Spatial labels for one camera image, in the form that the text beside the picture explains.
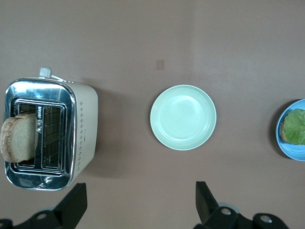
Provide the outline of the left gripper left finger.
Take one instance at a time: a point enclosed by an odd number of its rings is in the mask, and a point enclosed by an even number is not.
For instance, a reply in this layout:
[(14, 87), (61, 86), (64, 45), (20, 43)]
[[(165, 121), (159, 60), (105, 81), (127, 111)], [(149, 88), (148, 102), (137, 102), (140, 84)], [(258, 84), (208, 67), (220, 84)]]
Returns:
[(28, 229), (74, 229), (86, 211), (86, 184), (78, 183), (52, 210), (33, 215)]

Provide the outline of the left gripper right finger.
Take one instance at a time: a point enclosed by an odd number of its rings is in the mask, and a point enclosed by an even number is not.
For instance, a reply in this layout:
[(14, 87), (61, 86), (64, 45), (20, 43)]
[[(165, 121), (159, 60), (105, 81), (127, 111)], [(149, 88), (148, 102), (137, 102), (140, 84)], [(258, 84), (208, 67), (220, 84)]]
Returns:
[(196, 182), (195, 203), (201, 220), (201, 223), (195, 226), (196, 229), (235, 229), (237, 227), (237, 213), (227, 206), (219, 206), (204, 181)]

